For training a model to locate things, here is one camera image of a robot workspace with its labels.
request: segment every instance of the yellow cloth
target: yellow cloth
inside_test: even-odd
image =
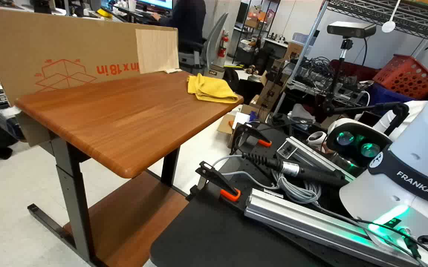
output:
[[[188,92],[197,95],[200,101],[222,104],[237,104],[243,98],[230,88],[227,81],[203,75],[189,76]]]

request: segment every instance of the red basket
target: red basket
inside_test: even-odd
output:
[[[428,97],[428,70],[412,57],[395,55],[374,81],[414,100]]]

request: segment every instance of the chair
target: chair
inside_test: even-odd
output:
[[[228,14],[224,14],[204,43],[181,41],[181,66],[184,70],[194,75],[207,73],[218,58],[218,48],[227,20]]]

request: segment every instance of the desk frame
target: desk frame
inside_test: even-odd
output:
[[[66,143],[63,138],[53,140],[45,149],[56,158],[57,162],[57,173],[69,213],[72,235],[35,204],[29,207],[30,214],[88,265],[108,266],[96,257],[84,176],[81,173],[81,164],[90,158],[72,144]],[[166,156],[164,161],[161,181],[169,187],[173,187],[179,153],[181,149],[176,149]]]

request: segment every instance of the floor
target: floor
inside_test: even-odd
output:
[[[213,164],[230,153],[227,137],[218,132],[219,124],[182,147],[175,186],[186,193],[198,183],[195,170],[200,162]],[[69,221],[54,164],[53,156],[41,147],[30,149],[22,143],[10,161],[0,161],[0,266],[88,266],[27,211],[29,205],[38,204],[60,224]],[[161,170],[163,162],[151,168],[155,174],[161,174]],[[82,173],[90,207],[127,181],[96,161],[85,162]]]

